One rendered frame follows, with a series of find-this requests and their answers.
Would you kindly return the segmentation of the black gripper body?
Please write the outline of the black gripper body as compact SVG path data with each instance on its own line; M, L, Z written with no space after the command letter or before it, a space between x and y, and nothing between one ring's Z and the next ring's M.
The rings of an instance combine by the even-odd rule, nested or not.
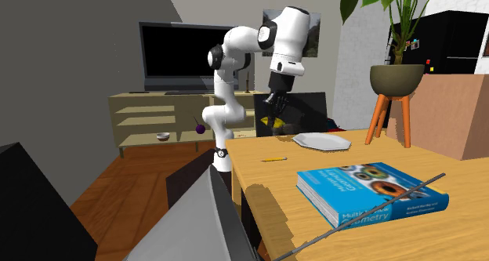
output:
M277 72L270 73L269 88L272 94L291 92L294 76Z

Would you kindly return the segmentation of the yellow wedge-shaped object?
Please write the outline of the yellow wedge-shaped object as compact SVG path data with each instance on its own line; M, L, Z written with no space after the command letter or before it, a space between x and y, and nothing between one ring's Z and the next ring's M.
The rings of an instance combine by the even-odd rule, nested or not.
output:
M264 118L261 118L260 121L265 125L265 126L268 126L269 123L268 123L268 117L264 117ZM274 121L273 121L273 128L280 128L284 125L284 122L279 119L279 118L275 118Z

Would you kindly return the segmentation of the black chair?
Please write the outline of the black chair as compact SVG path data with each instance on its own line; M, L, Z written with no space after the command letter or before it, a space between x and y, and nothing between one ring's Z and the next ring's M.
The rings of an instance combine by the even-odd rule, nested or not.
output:
M327 132L328 116L325 92L288 93L288 104L277 117L284 126L267 126L267 105L265 99L269 95L256 94L253 96L255 106L255 130L260 136L295 135L303 132Z

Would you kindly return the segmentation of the white plate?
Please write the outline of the white plate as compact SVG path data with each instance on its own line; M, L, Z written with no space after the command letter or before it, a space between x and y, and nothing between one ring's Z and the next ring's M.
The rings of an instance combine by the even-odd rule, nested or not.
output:
M308 132L300 133L292 138L301 147L315 150L348 150L351 142L337 135L327 133Z

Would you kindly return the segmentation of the blue book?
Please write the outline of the blue book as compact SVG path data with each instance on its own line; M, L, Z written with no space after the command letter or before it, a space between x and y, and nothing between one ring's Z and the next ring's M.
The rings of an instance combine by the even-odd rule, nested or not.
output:
M297 173L297 187L333 226L338 227L422 183L385 163L339 166ZM422 187L365 216L351 228L443 211L449 195Z

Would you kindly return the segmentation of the black flat television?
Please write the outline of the black flat television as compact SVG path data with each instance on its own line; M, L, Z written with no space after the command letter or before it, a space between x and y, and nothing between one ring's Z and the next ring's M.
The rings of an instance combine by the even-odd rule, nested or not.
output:
M205 93L214 90L208 51L223 42L226 25L140 22L144 89Z

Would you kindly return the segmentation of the potted plant on orange stand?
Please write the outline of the potted plant on orange stand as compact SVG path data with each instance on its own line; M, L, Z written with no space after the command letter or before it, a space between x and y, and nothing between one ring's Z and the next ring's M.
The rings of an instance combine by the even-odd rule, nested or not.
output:
M392 39L390 49L394 61L390 65L375 65L370 69L370 83L378 95L365 143L380 137L386 119L388 105L392 101L401 102L404 146L411 146L410 95L416 90L424 75L421 64L403 64L405 49L418 26L419 18L414 18L418 0L340 0L340 15L345 22L358 3L363 7L379 2L389 12L389 31Z

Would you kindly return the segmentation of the dark robot stand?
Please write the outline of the dark robot stand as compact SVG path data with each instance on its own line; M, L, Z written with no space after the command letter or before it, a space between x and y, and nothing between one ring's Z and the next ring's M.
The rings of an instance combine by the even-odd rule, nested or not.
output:
M214 149L207 150L166 178L169 209L173 205L179 204L181 197L184 197L185 204L203 205L211 203L214 192L212 188L197 185L197 188L194 189L192 186L208 167L212 166L214 153Z

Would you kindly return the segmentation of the beige television cabinet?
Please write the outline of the beige television cabinet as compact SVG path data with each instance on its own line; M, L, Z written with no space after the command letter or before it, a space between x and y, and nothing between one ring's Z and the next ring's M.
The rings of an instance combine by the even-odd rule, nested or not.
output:
M203 124L203 109L223 105L213 94L169 94L167 92L120 93L108 98L114 143L119 154L126 147L163 143L212 141L215 134Z

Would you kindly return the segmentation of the grey slanted panel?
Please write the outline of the grey slanted panel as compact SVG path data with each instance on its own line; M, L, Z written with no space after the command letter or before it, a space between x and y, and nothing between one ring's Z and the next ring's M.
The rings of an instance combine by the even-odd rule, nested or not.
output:
M123 261L262 261L209 166Z

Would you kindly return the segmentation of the brown cardboard box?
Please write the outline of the brown cardboard box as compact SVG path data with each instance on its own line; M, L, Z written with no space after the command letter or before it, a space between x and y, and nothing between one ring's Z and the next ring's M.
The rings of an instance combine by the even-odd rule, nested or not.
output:
M411 145L457 160L489 157L489 74L426 74L409 100Z

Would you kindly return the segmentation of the wooden table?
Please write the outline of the wooden table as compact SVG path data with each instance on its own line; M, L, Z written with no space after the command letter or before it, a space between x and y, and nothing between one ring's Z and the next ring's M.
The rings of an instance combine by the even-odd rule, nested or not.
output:
M383 162L433 182L450 201L442 212L334 233L284 261L489 260L489 158L458 161L387 136L365 143L366 131L342 134L345 151L299 146L290 136L240 138L226 143L233 164L233 199L248 205L271 258L331 230L296 186L297 172ZM285 161L262 162L267 158Z

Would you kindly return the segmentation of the black refrigerator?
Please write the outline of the black refrigerator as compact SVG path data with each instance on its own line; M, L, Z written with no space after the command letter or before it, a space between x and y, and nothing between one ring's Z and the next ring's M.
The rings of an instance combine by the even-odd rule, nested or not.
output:
M426 74L473 74L489 14L448 10L413 19L415 29L403 64L422 64Z

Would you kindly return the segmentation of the black angular block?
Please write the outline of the black angular block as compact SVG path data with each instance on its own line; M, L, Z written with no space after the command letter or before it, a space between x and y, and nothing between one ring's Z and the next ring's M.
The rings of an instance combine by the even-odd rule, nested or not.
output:
M20 143L0 147L0 261L95 261L97 243Z

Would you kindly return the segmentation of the wall picture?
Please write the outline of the wall picture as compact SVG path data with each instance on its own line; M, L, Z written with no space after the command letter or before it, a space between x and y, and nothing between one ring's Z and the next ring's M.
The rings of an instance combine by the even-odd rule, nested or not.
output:
M263 23L267 22L268 20L275 19L280 14L281 14L281 10L264 9ZM321 29L321 15L319 13L311 13L308 39L302 52L303 57L318 56L320 29Z

